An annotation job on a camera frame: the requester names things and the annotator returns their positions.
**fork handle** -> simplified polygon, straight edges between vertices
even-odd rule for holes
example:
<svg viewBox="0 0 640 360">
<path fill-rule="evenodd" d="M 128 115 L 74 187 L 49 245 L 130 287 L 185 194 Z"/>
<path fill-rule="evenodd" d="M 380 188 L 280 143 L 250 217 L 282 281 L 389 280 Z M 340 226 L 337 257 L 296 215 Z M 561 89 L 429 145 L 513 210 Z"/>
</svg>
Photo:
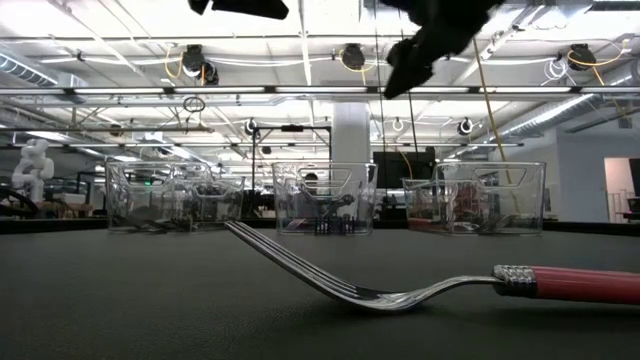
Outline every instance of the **fork handle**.
<svg viewBox="0 0 640 360">
<path fill-rule="evenodd" d="M 640 274 L 541 266 L 498 265 L 500 295 L 533 299 L 640 305 Z"/>
</svg>

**fluorescent light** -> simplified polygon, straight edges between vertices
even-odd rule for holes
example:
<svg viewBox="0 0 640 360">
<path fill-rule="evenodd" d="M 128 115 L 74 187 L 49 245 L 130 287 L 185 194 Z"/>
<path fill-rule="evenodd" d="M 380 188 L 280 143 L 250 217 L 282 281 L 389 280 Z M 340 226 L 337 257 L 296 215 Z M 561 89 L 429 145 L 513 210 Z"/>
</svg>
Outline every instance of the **fluorescent light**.
<svg viewBox="0 0 640 360">
<path fill-rule="evenodd" d="M 583 93 L 638 93 L 640 92 L 640 87 L 631 87 L 631 86 L 598 86 L 598 87 L 584 87 L 582 88 Z"/>
<path fill-rule="evenodd" d="M 251 86 L 222 86 L 222 87 L 181 87 L 175 89 L 179 94 L 235 94 L 235 93 L 261 93 L 264 87 Z"/>
<path fill-rule="evenodd" d="M 52 140 L 52 141 L 68 141 L 69 140 L 69 138 L 64 135 L 60 135 L 58 133 L 52 133 L 49 131 L 29 131 L 27 132 L 27 134 L 41 137 L 43 139 Z"/>
<path fill-rule="evenodd" d="M 124 144 L 124 147 L 161 147 L 164 144 L 153 144 L 153 143 L 137 143 L 137 144 Z"/>
<path fill-rule="evenodd" d="M 553 87 L 542 87 L 542 86 L 528 86 L 528 87 L 518 87 L 518 86 L 507 86 L 507 87 L 496 87 L 487 88 L 488 92 L 497 92 L 497 93 L 537 93 L 537 94 L 555 94 L 555 93 L 567 93 L 571 91 L 569 86 L 553 86 Z"/>
<path fill-rule="evenodd" d="M 76 94 L 164 94 L 162 88 L 80 88 L 75 89 Z"/>
<path fill-rule="evenodd" d="M 64 95 L 62 89 L 0 89 L 0 95 Z"/>
<path fill-rule="evenodd" d="M 466 93 L 469 92 L 468 87 L 464 86 L 422 86 L 410 90 L 412 93 Z"/>
<path fill-rule="evenodd" d="M 276 87 L 277 93 L 366 93 L 365 86 L 279 86 Z"/>
<path fill-rule="evenodd" d="M 83 149 L 83 148 L 80 148 L 79 150 L 80 150 L 80 151 L 82 151 L 82 152 L 84 152 L 84 153 L 87 153 L 87 154 L 89 154 L 89 155 L 93 155 L 93 156 L 97 156 L 97 157 L 104 157 L 104 154 L 101 154 L 101 153 L 99 153 L 99 152 L 97 152 L 97 151 L 95 151 L 95 150 L 91 150 L 91 149 Z"/>
<path fill-rule="evenodd" d="M 612 82 L 612 83 L 611 83 L 611 85 L 612 85 L 612 86 L 620 85 L 620 84 L 622 84 L 623 82 L 625 82 L 625 81 L 629 81 L 629 80 L 631 80 L 631 79 L 633 79 L 633 76 L 629 75 L 629 76 L 624 77 L 624 78 L 622 78 L 622 79 L 620 79 L 620 80 L 616 80 L 616 81 Z"/>
<path fill-rule="evenodd" d="M 98 147 L 119 147 L 119 144 L 69 144 L 70 147 L 98 148 Z"/>
<path fill-rule="evenodd" d="M 189 152 L 179 146 L 173 146 L 173 147 L 168 147 L 166 148 L 167 151 L 169 151 L 170 153 L 180 156 L 183 159 L 191 159 L 191 154 L 189 154 Z"/>
<path fill-rule="evenodd" d="M 162 79 L 160 79 L 160 81 L 164 82 L 164 83 L 168 83 L 171 86 L 176 86 L 176 84 L 173 81 L 171 81 L 171 79 L 162 78 Z"/>
<path fill-rule="evenodd" d="M 133 156 L 124 156 L 124 155 L 114 156 L 113 158 L 116 159 L 116 160 L 124 161 L 124 162 L 140 160 L 140 159 L 138 159 L 136 157 L 133 157 Z"/>
</svg>

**exposed duct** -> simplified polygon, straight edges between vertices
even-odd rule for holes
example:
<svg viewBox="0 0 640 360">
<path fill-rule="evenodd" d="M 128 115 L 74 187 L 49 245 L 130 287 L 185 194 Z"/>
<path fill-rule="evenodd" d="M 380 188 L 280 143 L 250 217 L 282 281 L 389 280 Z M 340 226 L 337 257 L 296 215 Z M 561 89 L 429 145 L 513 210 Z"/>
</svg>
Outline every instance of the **exposed duct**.
<svg viewBox="0 0 640 360">
<path fill-rule="evenodd" d="M 58 85 L 56 74 L 0 45 L 0 71 L 39 87 Z"/>
<path fill-rule="evenodd" d="M 38 87 L 76 88 L 88 85 L 86 81 L 73 74 L 53 71 L 37 65 L 3 45 L 0 45 L 0 71 Z M 80 96 L 64 97 L 64 99 L 76 104 L 86 100 Z"/>
<path fill-rule="evenodd" d="M 602 76 L 605 84 L 613 86 L 637 86 L 640 84 L 640 62 L 638 59 L 622 65 Z M 597 80 L 585 86 L 600 86 Z M 559 103 L 547 103 L 521 115 L 504 125 L 502 135 L 530 136 L 558 126 L 566 121 L 585 115 L 594 108 L 598 109 L 607 100 L 607 94 L 587 94 L 564 100 Z M 494 137 L 484 135 L 479 141 L 493 141 Z"/>
</svg>

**fork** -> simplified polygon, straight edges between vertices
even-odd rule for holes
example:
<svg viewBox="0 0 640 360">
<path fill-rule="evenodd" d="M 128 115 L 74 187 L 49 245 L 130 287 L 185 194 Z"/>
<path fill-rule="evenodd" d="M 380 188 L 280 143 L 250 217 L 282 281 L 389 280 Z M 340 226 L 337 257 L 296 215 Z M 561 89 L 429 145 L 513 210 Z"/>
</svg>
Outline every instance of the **fork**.
<svg viewBox="0 0 640 360">
<path fill-rule="evenodd" d="M 457 276 L 423 289 L 389 292 L 350 284 L 300 258 L 250 226 L 227 228 L 249 246 L 311 287 L 338 301 L 376 312 L 413 309 L 463 285 L 492 285 L 499 295 L 537 299 L 640 305 L 640 274 L 550 267 L 497 265 L 491 276 Z"/>
</svg>

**gray mat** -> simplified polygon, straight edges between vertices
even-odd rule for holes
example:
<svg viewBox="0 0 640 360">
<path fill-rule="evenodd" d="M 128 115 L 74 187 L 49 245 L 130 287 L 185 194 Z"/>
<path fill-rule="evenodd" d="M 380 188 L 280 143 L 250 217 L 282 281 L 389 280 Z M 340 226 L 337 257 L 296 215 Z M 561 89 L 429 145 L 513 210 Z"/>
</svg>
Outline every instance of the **gray mat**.
<svg viewBox="0 0 640 360">
<path fill-rule="evenodd" d="M 566 233 L 277 237 L 360 285 L 409 290 L 495 264 L 640 272 L 640 240 Z M 311 289 L 226 231 L 0 237 L 0 359 L 632 359 L 640 307 L 452 290 L 370 315 Z"/>
</svg>

